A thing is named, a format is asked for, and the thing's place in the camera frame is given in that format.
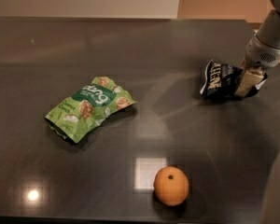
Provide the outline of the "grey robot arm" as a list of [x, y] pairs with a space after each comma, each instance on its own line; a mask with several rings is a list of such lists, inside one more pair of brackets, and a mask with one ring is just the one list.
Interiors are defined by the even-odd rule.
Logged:
[[244, 72], [235, 90], [238, 97], [246, 97], [262, 82], [266, 70], [280, 63], [280, 0], [270, 1], [273, 9], [246, 46]]

